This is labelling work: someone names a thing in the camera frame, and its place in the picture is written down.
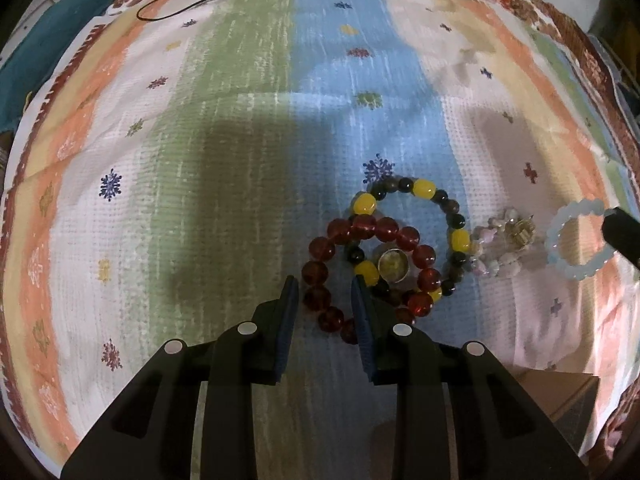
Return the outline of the striped colourful mat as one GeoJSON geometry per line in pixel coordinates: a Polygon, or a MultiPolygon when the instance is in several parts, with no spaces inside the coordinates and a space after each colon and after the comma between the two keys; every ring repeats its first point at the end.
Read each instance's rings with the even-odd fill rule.
{"type": "Polygon", "coordinates": [[[542,0],[115,0],[17,116],[1,217],[1,396],[58,474],[156,349],[215,338],[353,212],[469,249],[418,324],[511,370],[599,381],[611,453],[639,376],[639,274],[585,200],[639,210],[603,50],[542,0]]]}

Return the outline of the silver metal tin box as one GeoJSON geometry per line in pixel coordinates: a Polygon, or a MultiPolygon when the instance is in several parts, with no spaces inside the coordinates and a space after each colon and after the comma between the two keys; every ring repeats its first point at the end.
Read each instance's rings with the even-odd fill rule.
{"type": "Polygon", "coordinates": [[[578,454],[585,442],[596,407],[600,378],[555,368],[513,367],[518,383],[553,422],[560,434],[578,454]]]}

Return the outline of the teal pillow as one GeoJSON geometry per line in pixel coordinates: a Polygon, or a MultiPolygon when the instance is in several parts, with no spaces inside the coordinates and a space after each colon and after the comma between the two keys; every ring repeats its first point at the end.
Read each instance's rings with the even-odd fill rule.
{"type": "Polygon", "coordinates": [[[1,67],[1,130],[15,131],[26,96],[51,77],[66,49],[115,0],[60,0],[51,6],[1,67]]]}

